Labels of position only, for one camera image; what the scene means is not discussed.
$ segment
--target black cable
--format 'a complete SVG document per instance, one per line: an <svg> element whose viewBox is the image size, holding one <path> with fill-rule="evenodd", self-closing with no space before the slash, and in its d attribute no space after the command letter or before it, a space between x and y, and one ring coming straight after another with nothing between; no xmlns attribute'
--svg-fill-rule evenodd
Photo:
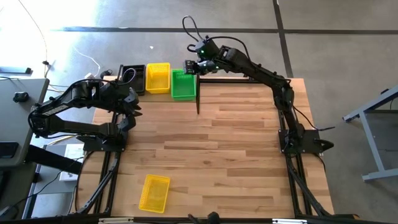
<svg viewBox="0 0 398 224"><path fill-rule="evenodd" d="M192 50L192 49L190 48L190 47L194 47L194 46L195 46L195 44L188 44L187 50L188 50L189 52L196 53L195 50Z"/></svg>
<svg viewBox="0 0 398 224"><path fill-rule="evenodd" d="M251 66L253 66L254 68L257 68L256 66L254 66L254 63L253 63L253 61L252 61L251 58L250 58L248 48L246 47L246 44L244 44L244 42L243 42L242 40L239 40L238 38L235 38L235 37L228 37L228 36L210 37L210 38L207 39L207 40L213 40L213 39L231 39L231 40L236 40L236 41L238 41L239 43L241 43L241 44L243 45L244 51L245 51L246 56L248 57L248 59L249 59L249 61L250 61ZM278 80L286 80L288 83L291 82L290 79L284 78L284 77L280 78L280 77L275 76L274 78L276 78L276 79L278 79Z"/></svg>
<svg viewBox="0 0 398 224"><path fill-rule="evenodd" d="M77 185L73 188L72 198L70 199L70 205L69 205L69 210L68 210L67 215L70 213L70 210L72 209L73 199L75 198L76 189L77 189Z"/></svg>
<svg viewBox="0 0 398 224"><path fill-rule="evenodd" d="M88 158L90 158L90 156L92 155L94 151L89 152L85 159L83 160L83 162L81 163L81 167L80 167L80 171L79 171L79 175L77 176L77 182L76 182L76 190L75 190L75 212L77 212L77 204L78 204L78 192L79 192L79 181L80 181L80 175L81 172L83 170L83 166L85 165L85 162L88 160Z"/></svg>
<svg viewBox="0 0 398 224"><path fill-rule="evenodd" d="M186 32L190 37L192 37L196 42L199 41L198 39L196 39L196 37L192 36L192 35L187 31L187 28L185 28L184 20L185 20L186 18L190 18L190 19L192 20L193 25L195 26L195 30L197 31L198 36L201 38L201 40L203 40L203 37L199 34L199 30L198 30L198 27L197 27L197 23L196 23L195 20L192 18L192 16L184 16L184 18L182 18L182 27L183 27L183 29L185 30L185 32Z"/></svg>
<svg viewBox="0 0 398 224"><path fill-rule="evenodd" d="M325 166L325 162L323 161L323 159L317 153L313 153L313 155L318 157L319 160L321 160L321 163L323 165L323 170L326 172L326 166Z"/></svg>
<svg viewBox="0 0 398 224"><path fill-rule="evenodd" d="M15 79L19 79L19 78L10 78L10 77L0 77L0 78L5 78L3 80L15 80Z"/></svg>
<svg viewBox="0 0 398 224"><path fill-rule="evenodd" d="M82 159L82 158L84 158L84 157L76 158L75 161L73 161L67 168L71 167L72 165L74 165L74 163L75 163L77 160ZM56 181L56 179L58 178L58 176L59 176L62 172L63 172L63 170L61 170L60 172L58 172L58 174L55 176L55 178L54 178L53 180L51 180L50 182L48 182L46 185L44 185L44 187L43 187L40 191L38 191L37 193L34 193L34 194L32 194L32 195L30 195L30 196L28 196L28 197L26 197L26 198L23 198L23 199L19 200L17 203L15 203L15 204L14 204L13 206L11 206L10 208L14 207L14 208L16 208L16 209L18 210L17 205L18 205L19 203L21 203L21 202L23 202L23 201L27 200L28 198L31 198L31 197L33 197L33 196L35 196L35 195L38 195L39 193L41 193L48 185L50 185L52 182Z"/></svg>
<svg viewBox="0 0 398 224"><path fill-rule="evenodd" d="M197 24L196 24L195 20L192 18L192 16L184 16L184 18L182 18L182 27L183 27L183 29L185 30L185 32L186 32L190 37L192 37L195 41L197 41L197 42L199 41L199 40L196 39L194 36L192 36L192 35L187 31L187 29L185 28L184 20L185 20L186 18L190 18L190 19L192 20L193 25L195 26L195 29L196 29L196 31L197 31L198 36L201 38L201 40L203 40L203 38L202 38L201 35L199 34ZM241 43L241 44L243 45L244 51L246 52L246 56L248 57L251 66L253 66L254 68L257 68L257 67L254 66L254 63L253 63L253 61L252 61L251 58L250 58L248 48L246 47L246 44L244 44L244 42L243 42L242 40L239 40L238 38L235 38L235 37L229 37L229 36L216 36L216 37L210 37L210 38L206 39L206 41L213 40L213 39L232 39L232 40L238 41L239 43ZM195 53L195 51L192 50L192 49L190 48L190 47L194 47L194 46L195 46L195 45L193 45L193 44L189 44L189 45L187 46L187 50L188 50L189 52ZM280 78L280 77L275 76L274 78L279 79L279 80L286 80L287 83L290 83L290 82L291 82L290 79L284 78L284 77Z"/></svg>
<svg viewBox="0 0 398 224"><path fill-rule="evenodd" d="M303 117L308 121L308 123L310 123L311 127L313 127L315 130L318 130L318 131L326 131L326 130L330 130L330 129L335 128L334 126L328 127L328 128L317 128L317 127L315 127L315 126L311 123L311 121L307 118L307 116L305 116L305 115L304 115L300 110L298 110L295 106L293 106L293 109L296 110L297 112L299 112L301 115L303 115Z"/></svg>

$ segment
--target wire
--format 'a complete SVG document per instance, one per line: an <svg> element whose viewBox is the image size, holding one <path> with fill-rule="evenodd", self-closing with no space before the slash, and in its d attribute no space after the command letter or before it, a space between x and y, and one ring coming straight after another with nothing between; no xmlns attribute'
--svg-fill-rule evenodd
<svg viewBox="0 0 398 224"><path fill-rule="evenodd" d="M189 52L196 53L195 50L192 50L192 49L190 48L190 47L194 47L194 46L195 46L195 44L188 44L187 50L188 50Z"/></svg>
<svg viewBox="0 0 398 224"><path fill-rule="evenodd" d="M69 86L63 86L63 85L50 85L50 86L57 86L57 87L69 87Z"/></svg>
<svg viewBox="0 0 398 224"><path fill-rule="evenodd" d="M72 198L70 199L70 205L69 205L69 210L68 210L67 215L70 213L70 210L72 209L73 199L75 198L76 189L77 189L77 185L73 188Z"/></svg>
<svg viewBox="0 0 398 224"><path fill-rule="evenodd" d="M74 135L65 136L65 137L63 137L63 138L54 140L54 141L48 143L47 145L48 145L48 146L51 146L51 145L54 145L54 144L56 144L56 143L58 143L58 142L60 142L60 141L64 141L64 140L67 140L67 139L70 139L70 138L74 138L74 137L75 137Z"/></svg>
<svg viewBox="0 0 398 224"><path fill-rule="evenodd" d="M311 123L311 121L310 121L301 111L299 111L295 106L293 106L293 109L296 110L297 112L299 112L299 113L308 121L308 123L310 123L310 126L313 127L313 128L314 128L315 130L317 130L317 131L326 131L326 130L330 130L330 129L335 128L334 126L328 127L328 128L317 128L317 127L315 127L315 126Z"/></svg>
<svg viewBox="0 0 398 224"><path fill-rule="evenodd" d="M80 51L79 51L78 49L76 49L75 46L72 46L72 47L73 47L73 49L75 49L75 51L76 51L78 54L80 54L81 56L84 56L84 57L86 57L86 58L90 58L90 59L98 66L97 74L95 74L95 76L94 76L94 77L97 77L97 75L100 73L100 69L101 69L101 66L99 65L99 63L97 63L92 57L87 56L87 55L85 55L85 54L83 54L83 53L80 53Z"/></svg>
<svg viewBox="0 0 398 224"><path fill-rule="evenodd" d="M71 167L72 165L74 165L75 162L77 162L77 160L82 159L82 158L84 158L84 156L83 156L83 157L76 158L75 161L73 161L67 168ZM28 197L26 197L26 198L23 198L23 199L19 200L17 203L15 203L15 204L14 204L13 206L11 206L11 207L14 207L14 208L16 208L16 209L18 210L18 208L17 208L16 206L17 206L19 203L21 203L21 202L23 202L23 201L27 200L28 198L31 198L31 197L33 197L33 196L35 196L35 195L38 195L39 193L41 193L48 185L50 185L52 182L56 181L56 179L58 178L58 176L59 176L62 172L63 172L63 170L61 170L60 172L58 172L58 174L55 176L55 178L54 178L53 180L51 180L50 182L48 182L46 185L44 185L44 187L42 187L42 189L41 189L40 191L38 191L37 193L34 193L34 194L32 194L32 195L30 195L30 196L28 196Z"/></svg>
<svg viewBox="0 0 398 224"><path fill-rule="evenodd" d="M392 102L394 102L394 99L392 99L391 102L390 102L390 110L391 110L391 108L392 108Z"/></svg>
<svg viewBox="0 0 398 224"><path fill-rule="evenodd" d="M134 68L129 68L129 69L127 69L126 71L123 72L122 80L124 80L125 74L127 74L127 72L130 71L130 70L134 71L134 75L130 78L130 80L129 80L128 82L120 83L119 85L127 85L127 84L130 84L130 83L133 81L133 79L136 77L137 71L136 71Z"/></svg>
<svg viewBox="0 0 398 224"><path fill-rule="evenodd" d="M77 212L77 204L78 204L78 192L79 192L79 181L80 181L80 176L81 176L81 172L83 170L83 166L85 165L85 162L88 160L88 158L90 158L90 156L94 153L94 151L89 152L86 155L86 158L83 160L83 162L81 163L81 167L80 167L80 171L79 171L79 175L77 176L77 182L76 182L76 191L75 191L75 212Z"/></svg>
<svg viewBox="0 0 398 224"><path fill-rule="evenodd" d="M228 36L210 37L210 38L207 39L207 40L213 40L213 39L231 39L231 40L236 40L236 41L238 41L239 43L241 43L241 44L243 45L244 51L245 51L246 56L248 57L248 59L249 59L249 61L250 61L251 66L253 66L254 68L257 68L256 66L254 66L254 63L253 63L253 61L252 61L251 58L250 58L248 48L246 47L246 44L244 44L244 42L243 42L242 40L239 40L238 38L235 38L235 37L228 37ZM277 77L277 76L275 76L274 78L276 78L276 79L278 79L278 80L286 80L288 83L291 82L290 79L284 78L284 77Z"/></svg>
<svg viewBox="0 0 398 224"><path fill-rule="evenodd" d="M45 139L55 139L55 138L64 137L64 136L75 137L75 136L78 136L78 134L61 134L61 135L53 136L53 137L43 137L43 136L41 136L41 137L43 137Z"/></svg>
<svg viewBox="0 0 398 224"><path fill-rule="evenodd" d="M45 77L47 76L47 72L48 72L48 70L47 70L47 72L45 71L45 68L46 68L47 65L48 65L48 62L47 62L47 55L48 55L48 53L47 53L47 43L46 43L46 41L45 41L43 32L42 32L42 30L40 29L39 25L36 23L35 19L33 19L32 15L31 15L30 12L26 9L25 5L23 5L23 3L21 2L21 0L18 0L18 1L19 1L19 4L21 4L21 6L25 9L25 12L26 12L26 13L29 15L29 17L32 19L33 23L36 25L37 29L39 30L40 35L42 36L42 39L43 39L43 42L44 42L44 49L45 49L45 61L43 62L43 64L44 64L44 78L45 78Z"/></svg>
<svg viewBox="0 0 398 224"><path fill-rule="evenodd" d="M10 78L10 77L0 77L3 78L3 80L18 80L19 78Z"/></svg>
<svg viewBox="0 0 398 224"><path fill-rule="evenodd" d="M184 16L184 18L182 18L182 27L184 28L184 30L185 30L185 32L190 36L190 37L192 37L195 41L199 41L198 39L196 39L196 37L194 37L194 36L192 36L188 31L187 31L187 28L185 28L185 19L186 18L190 18L191 20L192 20L192 22L193 22L193 25L195 26L195 30L197 31L197 34L198 34L198 36L201 38L201 40L203 40L203 37L199 34L199 30L198 30L198 27L197 27L197 23L195 22L195 20L192 18L192 16Z"/></svg>
<svg viewBox="0 0 398 224"><path fill-rule="evenodd" d="M57 92L57 93L63 93L63 91L61 91L61 90L47 90L47 91L54 91L54 92Z"/></svg>
<svg viewBox="0 0 398 224"><path fill-rule="evenodd" d="M319 160L321 160L321 163L323 165L323 170L326 172L326 166L325 166L325 162L323 161L323 159L317 153L313 153L313 155L318 157Z"/></svg>

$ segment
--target wooden table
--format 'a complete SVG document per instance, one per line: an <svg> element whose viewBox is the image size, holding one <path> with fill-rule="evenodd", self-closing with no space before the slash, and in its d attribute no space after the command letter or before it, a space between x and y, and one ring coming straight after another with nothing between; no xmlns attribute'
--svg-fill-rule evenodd
<svg viewBox="0 0 398 224"><path fill-rule="evenodd" d="M295 106L312 120L304 80L292 79ZM170 95L140 97L143 115L130 130L119 166L112 216L223 218L293 217L285 157L279 152L279 118L271 89L261 84L201 84L195 102ZM298 114L306 128L309 124ZM111 121L96 110L94 123ZM80 206L98 185L103 152L87 160L79 185ZM333 213L319 158L303 154L309 189ZM164 214L138 209L147 174L171 178ZM301 191L300 208L304 211Z"/></svg>

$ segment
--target white cable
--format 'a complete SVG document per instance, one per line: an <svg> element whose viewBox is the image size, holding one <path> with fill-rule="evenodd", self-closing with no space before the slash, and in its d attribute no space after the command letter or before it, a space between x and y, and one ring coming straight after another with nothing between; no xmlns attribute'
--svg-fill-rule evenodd
<svg viewBox="0 0 398 224"><path fill-rule="evenodd" d="M42 39L43 39L43 42L44 42L44 47L45 47L45 61L47 61L47 43L46 43L46 41L45 41L43 32L42 32L42 30L40 29L39 25L37 25L35 19L33 19L32 15L29 13L29 11L26 9L26 7L23 5L23 3L21 2L21 0L18 0L18 1L19 1L19 3L21 4L21 6L25 9L25 12L26 12L26 13L29 15L29 17L32 19L33 23L36 25L37 29L39 30L40 35L42 36ZM47 75L46 72L45 72L45 68L46 68L46 65L44 65L44 77Z"/></svg>
<svg viewBox="0 0 398 224"><path fill-rule="evenodd" d="M72 46L72 47L73 47L73 49L75 49L75 51L76 51L78 54L80 54L81 56L84 56L84 57L86 57L86 58L90 58L90 59L98 66L97 74L95 75L95 77L97 77L97 75L100 73L101 66L100 66L92 57L80 53L80 51L78 51L78 50L76 49L75 46Z"/></svg>
<svg viewBox="0 0 398 224"><path fill-rule="evenodd" d="M64 93L64 91L60 91L60 90L47 89L47 91L54 91L54 92L57 92L57 93Z"/></svg>
<svg viewBox="0 0 398 224"><path fill-rule="evenodd" d="M54 141L48 143L47 145L48 145L48 146L51 146L51 145L54 145L54 144L56 144L56 143L58 143L58 142L60 142L60 141L64 141L64 140L67 140L67 139L70 139L70 138L73 138L73 137L76 137L76 136L65 136L65 137L63 137L63 138L54 140Z"/></svg>

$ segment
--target gray floor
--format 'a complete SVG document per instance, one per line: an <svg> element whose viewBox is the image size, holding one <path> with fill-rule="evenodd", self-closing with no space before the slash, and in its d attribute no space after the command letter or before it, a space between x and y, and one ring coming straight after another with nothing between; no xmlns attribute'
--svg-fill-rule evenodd
<svg viewBox="0 0 398 224"><path fill-rule="evenodd" d="M120 64L170 62L180 68L192 39L168 32L50 32L64 26L180 28L181 18L192 15L199 27L276 29L272 0L133 0L133 1L23 1L45 31L51 84L67 85L96 73L96 65L78 55L73 46L101 65L117 71ZM285 29L398 29L398 1L394 0L279 0ZM39 33L15 1L0 12L2 62L23 63L42 75L44 45ZM232 33L248 46L252 59L286 75L278 34ZM241 48L232 41L220 45ZM336 213L356 213L365 220L396 223L398 177L365 184L361 175L376 171L359 121L341 117L381 91L398 84L398 35L287 34L294 77L305 79L315 124L337 128L321 133L335 143L325 153L326 175ZM393 104L398 108L398 101ZM91 121L93 110L67 111L63 118ZM398 152L389 153L389 165L398 167ZM69 195L38 198L34 216L66 213ZM51 204L52 210L46 209Z"/></svg>

